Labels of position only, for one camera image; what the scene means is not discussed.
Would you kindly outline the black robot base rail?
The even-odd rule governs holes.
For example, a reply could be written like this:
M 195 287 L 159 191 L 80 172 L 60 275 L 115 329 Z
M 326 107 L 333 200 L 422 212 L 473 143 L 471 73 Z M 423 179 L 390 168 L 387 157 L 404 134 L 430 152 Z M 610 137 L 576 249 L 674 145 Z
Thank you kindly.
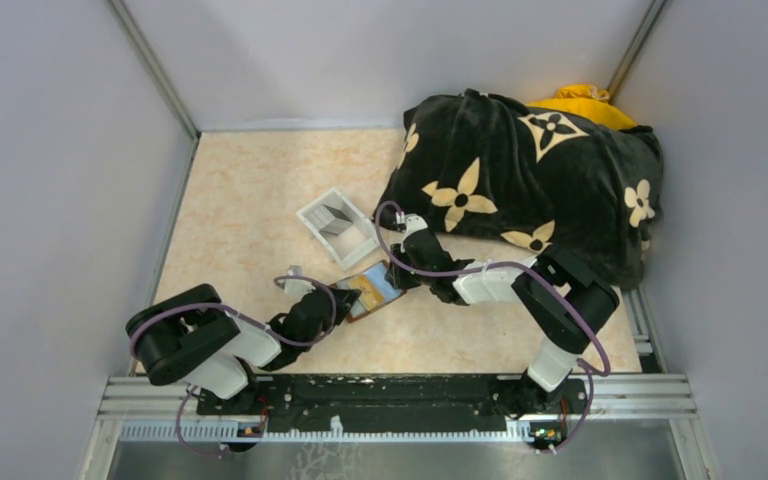
M 202 416 L 252 415 L 269 433 L 501 433 L 510 420 L 545 414 L 550 422 L 580 414 L 585 384 L 565 381 L 551 393 L 524 374 L 265 374 L 229 400 L 198 393 Z

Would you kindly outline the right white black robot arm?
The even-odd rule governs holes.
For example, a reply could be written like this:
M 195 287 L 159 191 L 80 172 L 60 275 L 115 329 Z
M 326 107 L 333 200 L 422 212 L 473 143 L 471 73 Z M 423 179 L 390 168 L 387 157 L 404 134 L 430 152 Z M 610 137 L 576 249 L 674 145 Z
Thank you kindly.
M 409 226 L 385 252 L 390 281 L 400 289 L 424 285 L 440 301 L 461 306 L 525 308 L 544 335 L 524 373 L 523 398 L 532 410 L 548 412 L 559 403 L 561 385 L 576 367 L 611 373 L 597 334 L 618 308 L 618 295 L 567 250 L 550 246 L 527 261 L 456 260 L 429 229 Z

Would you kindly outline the white translucent plastic card box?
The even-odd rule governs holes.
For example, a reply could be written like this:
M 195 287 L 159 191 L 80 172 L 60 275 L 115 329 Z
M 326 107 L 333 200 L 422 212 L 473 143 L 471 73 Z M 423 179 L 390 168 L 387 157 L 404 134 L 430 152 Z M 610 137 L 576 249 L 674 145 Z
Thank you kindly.
M 343 271 L 379 247 L 371 220 L 337 188 L 319 195 L 296 216 Z

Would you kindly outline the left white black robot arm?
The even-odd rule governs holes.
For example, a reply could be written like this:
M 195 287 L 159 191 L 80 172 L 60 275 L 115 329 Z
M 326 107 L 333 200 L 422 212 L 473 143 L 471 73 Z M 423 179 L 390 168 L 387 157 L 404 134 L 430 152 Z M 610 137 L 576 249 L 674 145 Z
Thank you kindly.
M 274 282 L 296 302 L 265 323 L 225 304 L 210 284 L 137 313 L 125 326 L 131 355 L 155 386 L 186 381 L 237 414 L 252 411 L 260 399 L 252 371 L 295 363 L 347 320 L 361 297 L 304 276 Z

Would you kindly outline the brown leather card holder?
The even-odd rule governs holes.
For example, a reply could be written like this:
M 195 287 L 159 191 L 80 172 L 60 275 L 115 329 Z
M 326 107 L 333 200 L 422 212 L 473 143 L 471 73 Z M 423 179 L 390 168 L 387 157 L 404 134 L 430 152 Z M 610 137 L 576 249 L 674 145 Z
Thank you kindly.
M 345 320 L 352 323 L 363 319 L 402 298 L 406 291 L 387 279 L 389 262 L 380 260 L 360 273 L 331 284 L 341 290 L 356 290 L 360 294 L 348 310 Z

